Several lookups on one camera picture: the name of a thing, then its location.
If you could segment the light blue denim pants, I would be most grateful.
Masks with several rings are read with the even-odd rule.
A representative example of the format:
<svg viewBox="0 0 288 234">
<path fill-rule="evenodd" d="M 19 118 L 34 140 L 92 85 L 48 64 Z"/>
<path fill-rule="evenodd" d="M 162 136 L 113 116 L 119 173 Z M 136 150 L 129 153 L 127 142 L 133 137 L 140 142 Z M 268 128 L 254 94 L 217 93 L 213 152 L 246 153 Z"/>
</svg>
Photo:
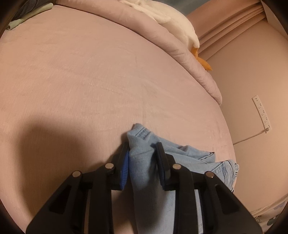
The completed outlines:
<svg viewBox="0 0 288 234">
<path fill-rule="evenodd" d="M 164 191 L 159 180 L 154 157 L 156 143 L 161 142 L 165 153 L 192 172 L 212 171 L 231 190 L 239 171 L 233 160 L 216 161 L 214 152 L 200 151 L 189 145 L 181 146 L 155 135 L 140 123 L 127 133 L 129 171 L 134 194 L 134 210 L 138 233 L 172 233 L 175 215 L 175 192 Z"/>
</svg>

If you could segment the pink bed sheet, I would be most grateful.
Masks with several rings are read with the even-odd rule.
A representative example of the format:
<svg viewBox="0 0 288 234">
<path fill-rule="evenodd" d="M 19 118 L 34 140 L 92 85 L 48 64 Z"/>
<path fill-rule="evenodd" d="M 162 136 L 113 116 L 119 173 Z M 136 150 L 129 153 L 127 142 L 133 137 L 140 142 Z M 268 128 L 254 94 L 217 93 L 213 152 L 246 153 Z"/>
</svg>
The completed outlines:
<svg viewBox="0 0 288 234">
<path fill-rule="evenodd" d="M 138 33 L 56 5 L 1 37 L 1 201 L 22 231 L 75 170 L 108 161 L 140 123 L 235 159 L 218 102 Z"/>
</svg>

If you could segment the pink curtain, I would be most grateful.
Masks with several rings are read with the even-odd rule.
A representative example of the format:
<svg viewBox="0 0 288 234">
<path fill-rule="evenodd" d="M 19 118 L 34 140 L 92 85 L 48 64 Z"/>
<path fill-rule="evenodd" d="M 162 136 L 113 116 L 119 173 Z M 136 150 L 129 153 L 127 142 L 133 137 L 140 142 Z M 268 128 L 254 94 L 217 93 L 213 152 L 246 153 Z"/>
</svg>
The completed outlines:
<svg viewBox="0 0 288 234">
<path fill-rule="evenodd" d="M 208 1 L 187 15 L 205 60 L 265 17 L 260 1 Z"/>
</svg>

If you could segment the folded pale green garment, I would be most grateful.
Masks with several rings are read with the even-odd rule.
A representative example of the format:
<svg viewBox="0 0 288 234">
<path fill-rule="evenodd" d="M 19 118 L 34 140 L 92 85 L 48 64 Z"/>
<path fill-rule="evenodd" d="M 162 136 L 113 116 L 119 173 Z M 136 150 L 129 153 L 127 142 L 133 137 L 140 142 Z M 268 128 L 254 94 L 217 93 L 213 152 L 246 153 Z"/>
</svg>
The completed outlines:
<svg viewBox="0 0 288 234">
<path fill-rule="evenodd" d="M 54 6 L 53 3 L 47 3 L 47 4 L 44 4 L 38 8 L 36 8 L 35 10 L 32 10 L 30 11 L 29 13 L 26 13 L 24 16 L 20 17 L 19 19 L 15 19 L 13 21 L 11 21 L 7 26 L 6 26 L 6 29 L 8 30 L 12 30 L 14 29 L 15 27 L 17 27 L 19 24 L 23 23 L 24 21 L 26 21 L 27 19 L 37 15 L 37 14 L 40 14 L 42 12 L 45 12 L 47 10 L 50 10 L 52 9 L 52 7 Z"/>
</svg>

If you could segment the pink quilted comforter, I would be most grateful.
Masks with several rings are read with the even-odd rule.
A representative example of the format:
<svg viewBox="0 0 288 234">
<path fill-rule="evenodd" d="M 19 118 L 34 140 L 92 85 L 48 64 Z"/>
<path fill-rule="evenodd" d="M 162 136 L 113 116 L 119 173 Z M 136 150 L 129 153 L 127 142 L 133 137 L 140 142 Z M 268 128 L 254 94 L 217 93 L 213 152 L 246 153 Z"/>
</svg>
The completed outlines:
<svg viewBox="0 0 288 234">
<path fill-rule="evenodd" d="M 56 1 L 56 4 L 104 17 L 138 33 L 174 58 L 219 105 L 222 104 L 221 92 L 211 74 L 179 39 L 144 13 L 120 1 Z"/>
</svg>

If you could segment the teal curtain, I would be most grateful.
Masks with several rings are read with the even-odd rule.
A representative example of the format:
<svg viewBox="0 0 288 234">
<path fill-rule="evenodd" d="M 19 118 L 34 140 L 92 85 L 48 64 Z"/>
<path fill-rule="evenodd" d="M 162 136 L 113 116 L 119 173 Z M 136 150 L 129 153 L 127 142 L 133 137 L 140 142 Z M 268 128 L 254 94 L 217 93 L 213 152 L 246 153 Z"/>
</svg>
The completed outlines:
<svg viewBox="0 0 288 234">
<path fill-rule="evenodd" d="M 190 14 L 192 11 L 207 3 L 209 0 L 156 0 L 158 2 L 167 4 L 185 16 Z"/>
</svg>

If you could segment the white goose plush toy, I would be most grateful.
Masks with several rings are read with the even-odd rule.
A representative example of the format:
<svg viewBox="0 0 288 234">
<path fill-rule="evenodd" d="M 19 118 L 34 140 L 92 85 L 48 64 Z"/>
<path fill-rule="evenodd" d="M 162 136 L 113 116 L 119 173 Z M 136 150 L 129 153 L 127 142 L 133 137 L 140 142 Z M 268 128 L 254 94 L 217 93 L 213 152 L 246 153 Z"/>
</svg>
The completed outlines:
<svg viewBox="0 0 288 234">
<path fill-rule="evenodd" d="M 178 10 L 158 1 L 121 1 L 121 3 L 146 14 L 166 28 L 184 44 L 205 70 L 212 70 L 211 66 L 198 56 L 200 42 L 192 23 Z"/>
</svg>

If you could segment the folded dark navy garment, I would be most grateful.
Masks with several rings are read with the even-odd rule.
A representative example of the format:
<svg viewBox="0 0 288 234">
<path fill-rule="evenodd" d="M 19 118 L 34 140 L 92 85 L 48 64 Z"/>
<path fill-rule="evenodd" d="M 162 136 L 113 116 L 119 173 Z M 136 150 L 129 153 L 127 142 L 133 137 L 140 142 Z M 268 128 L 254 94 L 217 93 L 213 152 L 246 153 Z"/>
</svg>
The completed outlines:
<svg viewBox="0 0 288 234">
<path fill-rule="evenodd" d="M 15 14 L 12 21 L 17 20 L 28 14 L 29 12 L 48 3 L 55 4 L 56 0 L 28 0 Z"/>
</svg>

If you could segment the white wall power strip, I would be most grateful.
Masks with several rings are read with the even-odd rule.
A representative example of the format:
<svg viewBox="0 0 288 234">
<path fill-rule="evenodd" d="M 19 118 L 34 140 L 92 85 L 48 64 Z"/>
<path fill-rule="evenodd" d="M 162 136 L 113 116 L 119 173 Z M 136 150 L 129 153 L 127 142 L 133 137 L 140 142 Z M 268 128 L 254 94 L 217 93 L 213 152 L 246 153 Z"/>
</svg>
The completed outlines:
<svg viewBox="0 0 288 234">
<path fill-rule="evenodd" d="M 264 132 L 268 133 L 271 130 L 271 124 L 270 124 L 269 118 L 267 116 L 267 113 L 265 111 L 265 108 L 262 104 L 262 101 L 260 100 L 258 95 L 255 95 L 252 98 L 252 101 L 253 101 L 253 103 L 254 103 L 257 111 L 258 111 L 260 118 L 261 118 L 261 121 L 262 121 L 262 124 L 264 127 Z"/>
</svg>

